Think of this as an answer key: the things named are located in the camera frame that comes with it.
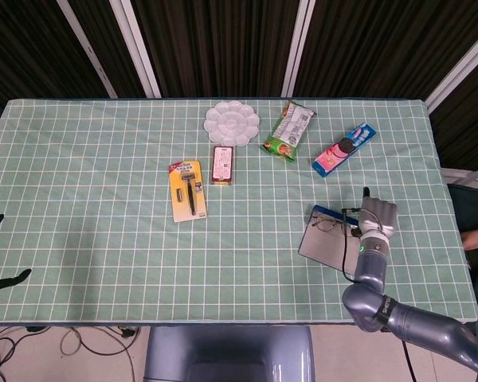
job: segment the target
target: gray robot arm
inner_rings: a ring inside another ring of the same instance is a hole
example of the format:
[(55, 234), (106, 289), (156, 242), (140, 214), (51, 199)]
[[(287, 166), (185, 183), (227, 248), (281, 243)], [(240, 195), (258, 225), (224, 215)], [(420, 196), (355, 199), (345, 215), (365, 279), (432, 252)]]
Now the gray robot arm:
[(384, 295), (389, 238), (394, 233), (396, 219), (397, 206), (371, 198), (366, 189), (359, 216), (362, 242), (355, 283), (344, 291), (343, 305), (362, 330), (374, 332), (385, 327), (403, 341), (478, 372), (478, 339), (465, 325)]

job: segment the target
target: yellow razor packaging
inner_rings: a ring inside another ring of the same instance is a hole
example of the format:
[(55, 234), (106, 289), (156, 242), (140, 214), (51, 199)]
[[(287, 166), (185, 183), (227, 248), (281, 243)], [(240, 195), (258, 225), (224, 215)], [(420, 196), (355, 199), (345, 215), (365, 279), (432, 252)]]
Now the yellow razor packaging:
[(207, 217), (199, 161), (177, 162), (168, 167), (174, 222)]

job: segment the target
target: white floor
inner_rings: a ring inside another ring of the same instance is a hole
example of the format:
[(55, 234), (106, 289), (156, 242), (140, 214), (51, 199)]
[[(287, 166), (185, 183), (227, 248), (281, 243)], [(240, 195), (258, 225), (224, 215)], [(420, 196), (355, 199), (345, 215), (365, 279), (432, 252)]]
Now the white floor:
[[(92, 349), (101, 352), (121, 349), (119, 344), (100, 331), (92, 328), (81, 328), (80, 331), (85, 343)], [(66, 332), (67, 329), (54, 327), (23, 340), (13, 358), (2, 366), (6, 379), (9, 382), (132, 380), (129, 361), (124, 353), (102, 357), (81, 348), (73, 356), (63, 356), (60, 343)], [(364, 333), (352, 325), (314, 325), (311, 332), (316, 382), (411, 381), (402, 343), (390, 333)], [(18, 328), (10, 336), (18, 339), (26, 333), (25, 329)], [(136, 381), (143, 378), (147, 339), (148, 327), (144, 327), (139, 339), (130, 348)], [(4, 343), (2, 354), (8, 348)], [(70, 334), (64, 342), (64, 351), (71, 353), (75, 348), (76, 339)], [(409, 345), (409, 354), (418, 382), (473, 382), (476, 379), (476, 374), (468, 368), (427, 350)]]

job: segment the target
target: green checkered tablecloth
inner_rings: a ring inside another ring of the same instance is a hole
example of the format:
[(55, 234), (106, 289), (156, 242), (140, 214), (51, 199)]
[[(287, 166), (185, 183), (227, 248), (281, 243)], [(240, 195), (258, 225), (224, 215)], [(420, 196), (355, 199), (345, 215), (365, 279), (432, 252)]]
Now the green checkered tablecloth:
[[(260, 133), (210, 184), (202, 124), (217, 100), (17, 99), (0, 122), (0, 322), (350, 322), (348, 282), (297, 254), (314, 204), (395, 201), (386, 293), (473, 319), (452, 203), (421, 101), (301, 100), (316, 111), (295, 163), (260, 149), (286, 104), (247, 99)], [(361, 122), (372, 142), (322, 179), (311, 160)], [(172, 220), (168, 166), (197, 159), (209, 216)]]

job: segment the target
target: green snack bag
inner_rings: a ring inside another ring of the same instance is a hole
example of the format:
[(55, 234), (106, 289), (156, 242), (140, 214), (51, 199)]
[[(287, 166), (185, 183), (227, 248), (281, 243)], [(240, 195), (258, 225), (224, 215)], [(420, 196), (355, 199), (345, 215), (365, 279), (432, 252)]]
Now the green snack bag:
[(289, 101), (276, 121), (274, 132), (262, 147), (270, 153), (281, 155), (294, 162), (297, 144), (314, 114), (314, 111)]

